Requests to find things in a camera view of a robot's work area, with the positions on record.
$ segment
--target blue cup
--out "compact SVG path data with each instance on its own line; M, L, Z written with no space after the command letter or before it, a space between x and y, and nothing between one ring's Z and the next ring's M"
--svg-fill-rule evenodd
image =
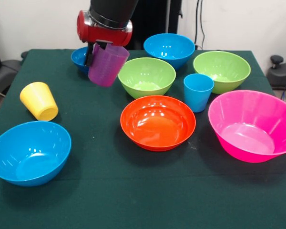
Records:
M195 113L202 112L209 100L214 81L203 74L191 74L184 79L185 103Z

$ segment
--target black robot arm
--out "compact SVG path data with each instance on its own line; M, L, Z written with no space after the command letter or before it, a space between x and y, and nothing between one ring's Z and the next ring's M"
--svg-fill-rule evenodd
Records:
M124 29L139 0L91 0L89 12L103 27Z

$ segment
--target green bowl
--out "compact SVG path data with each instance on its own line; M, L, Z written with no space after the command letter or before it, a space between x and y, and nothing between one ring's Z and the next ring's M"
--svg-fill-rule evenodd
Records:
M163 60L142 57L127 61L118 78L127 93L137 99L148 95L164 95L172 86L176 71Z
M215 94L222 94L237 88L251 72L250 65L242 57L230 52L209 51L198 55L193 62L197 73L214 80Z

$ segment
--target blue bowl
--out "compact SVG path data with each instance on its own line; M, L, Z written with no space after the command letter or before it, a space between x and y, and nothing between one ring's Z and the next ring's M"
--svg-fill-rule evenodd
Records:
M0 136L0 178L19 186L45 184L60 172L70 149L69 133L56 123L17 125Z
M86 58L87 47L82 47L72 52L71 60L78 67L78 69L88 75L89 67L84 65Z
M178 70L194 53L195 44L182 35L160 33L146 39L144 49L149 56L164 60Z

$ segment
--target orange bowl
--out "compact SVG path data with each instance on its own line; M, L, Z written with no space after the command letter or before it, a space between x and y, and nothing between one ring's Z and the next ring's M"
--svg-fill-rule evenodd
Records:
M138 146L151 151L173 149L194 132L196 119L183 102L150 95L129 103L121 114L121 127Z

